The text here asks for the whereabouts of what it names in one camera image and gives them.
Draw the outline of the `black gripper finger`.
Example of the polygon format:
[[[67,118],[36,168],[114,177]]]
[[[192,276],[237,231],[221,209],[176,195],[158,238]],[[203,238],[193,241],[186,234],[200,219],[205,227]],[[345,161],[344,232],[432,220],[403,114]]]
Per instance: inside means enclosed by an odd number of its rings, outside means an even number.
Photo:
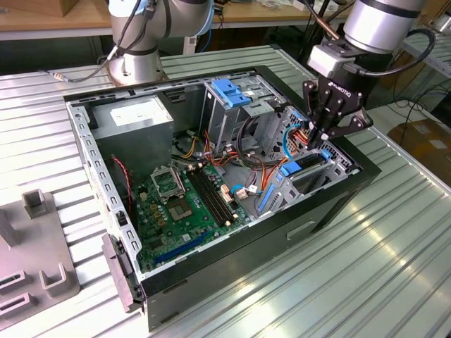
[[[362,98],[320,99],[319,107],[319,145],[373,125],[373,120],[364,112]]]
[[[307,80],[303,82],[302,92],[305,113],[309,119],[309,148],[313,149],[320,144],[323,120],[327,113],[325,107],[330,96],[327,80]]]

